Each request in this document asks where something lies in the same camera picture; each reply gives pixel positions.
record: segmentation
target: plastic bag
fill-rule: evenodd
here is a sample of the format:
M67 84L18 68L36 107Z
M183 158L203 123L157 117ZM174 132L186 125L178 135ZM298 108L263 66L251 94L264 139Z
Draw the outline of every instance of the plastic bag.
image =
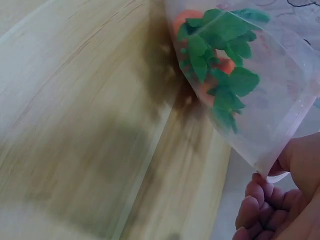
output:
M166 13L180 68L212 123L267 177L320 93L319 58L249 2L167 0Z

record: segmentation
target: wood grain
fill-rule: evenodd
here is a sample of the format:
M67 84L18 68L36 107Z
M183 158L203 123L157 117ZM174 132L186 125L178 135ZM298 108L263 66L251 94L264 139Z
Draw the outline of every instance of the wood grain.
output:
M143 189L147 169L156 164L163 171L167 158L189 171L203 156L188 175L198 184L186 196L179 193L190 201L180 211L198 212L198 193L211 191L204 166L223 173L229 147L206 118L174 118L184 112L175 101L184 78L163 2L0 0L0 13L0 238L118 239L128 215L140 211L134 202L166 194ZM192 129L192 141L219 149L189 148L179 136ZM160 138L175 139L177 149ZM184 171L170 174L185 178ZM213 177L219 184L208 194L218 204L224 176ZM127 237L136 239L140 230L127 226Z
M230 147L190 89L180 89L122 239L210 239Z

